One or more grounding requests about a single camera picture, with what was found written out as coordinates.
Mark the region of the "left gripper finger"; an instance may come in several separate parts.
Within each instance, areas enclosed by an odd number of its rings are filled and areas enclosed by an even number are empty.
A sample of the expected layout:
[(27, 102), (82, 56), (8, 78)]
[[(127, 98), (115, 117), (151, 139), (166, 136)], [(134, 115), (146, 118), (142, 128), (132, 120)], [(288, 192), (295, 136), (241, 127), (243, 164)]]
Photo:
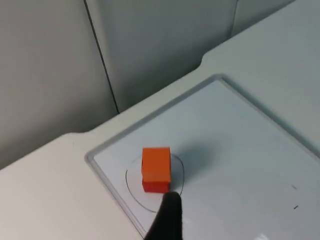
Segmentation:
[(182, 240), (182, 214), (181, 196), (175, 191), (165, 193), (144, 240)]

